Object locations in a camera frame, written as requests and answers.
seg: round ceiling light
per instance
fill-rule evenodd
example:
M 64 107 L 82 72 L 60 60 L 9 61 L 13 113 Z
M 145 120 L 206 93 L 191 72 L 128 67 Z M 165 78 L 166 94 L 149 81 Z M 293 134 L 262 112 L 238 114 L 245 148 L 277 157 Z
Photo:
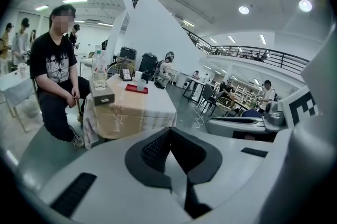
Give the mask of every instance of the round ceiling light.
M 239 7 L 239 12 L 240 12 L 241 14 L 246 15 L 246 14 L 249 13 L 249 9 L 248 9 L 248 7 L 246 7 L 246 6 L 240 6 L 240 7 Z
M 301 0 L 299 2 L 299 7 L 304 12 L 310 12 L 312 9 L 311 2 L 309 2 L 308 0 Z

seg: metal railing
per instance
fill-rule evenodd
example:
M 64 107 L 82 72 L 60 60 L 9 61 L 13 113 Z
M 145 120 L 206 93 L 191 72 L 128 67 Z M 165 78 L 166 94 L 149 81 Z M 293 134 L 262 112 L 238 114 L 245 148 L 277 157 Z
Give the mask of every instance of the metal railing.
M 204 39 L 200 38 L 193 32 L 190 32 L 188 29 L 184 27 L 183 29 L 186 31 L 187 35 L 189 36 L 195 47 L 197 47 L 199 50 L 202 50 L 203 52 L 206 52 L 207 54 L 210 52 L 212 46 L 208 42 L 206 42 Z
M 211 46 L 207 53 L 209 55 L 222 55 L 255 60 L 286 69 L 295 74 L 301 74 L 301 71 L 309 62 L 307 59 L 288 53 L 252 46 Z

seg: black cap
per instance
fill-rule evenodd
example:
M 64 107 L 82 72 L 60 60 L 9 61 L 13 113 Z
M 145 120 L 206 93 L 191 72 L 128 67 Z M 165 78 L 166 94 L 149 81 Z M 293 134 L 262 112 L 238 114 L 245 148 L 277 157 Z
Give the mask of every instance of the black cap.
M 79 25 L 79 24 L 75 24 L 75 25 L 74 25 L 74 29 L 75 29 L 75 30 L 80 30 L 80 25 Z
M 6 25 L 6 29 L 8 29 L 8 28 L 14 28 L 13 24 L 12 24 L 12 23 L 8 23 L 8 24 Z
M 21 25 L 29 28 L 29 19 L 27 17 L 25 17 L 22 21 L 21 21 Z

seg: white cable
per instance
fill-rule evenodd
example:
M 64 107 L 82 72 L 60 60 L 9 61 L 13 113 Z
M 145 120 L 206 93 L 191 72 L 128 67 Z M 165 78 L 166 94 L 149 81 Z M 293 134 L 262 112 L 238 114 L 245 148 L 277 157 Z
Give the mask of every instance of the white cable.
M 194 107 L 193 107 L 193 111 L 196 112 L 196 114 L 199 116 L 199 118 L 196 118 L 195 121 L 198 123 L 198 127 L 192 127 L 191 129 L 200 129 L 200 126 L 203 126 L 204 125 L 204 120 L 203 120 L 203 116 L 199 115 L 198 112 L 196 110 L 194 110 Z

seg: red tray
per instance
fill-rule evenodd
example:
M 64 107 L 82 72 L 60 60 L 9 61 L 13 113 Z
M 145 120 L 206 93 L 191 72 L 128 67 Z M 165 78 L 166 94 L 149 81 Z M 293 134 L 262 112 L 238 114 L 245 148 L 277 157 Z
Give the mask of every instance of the red tray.
M 127 90 L 127 91 L 133 91 L 133 92 L 139 92 L 139 93 L 143 93 L 143 94 L 147 94 L 148 93 L 148 88 L 147 87 L 144 87 L 144 91 L 138 91 L 137 90 L 137 86 L 130 85 L 130 84 L 126 85 L 125 90 Z

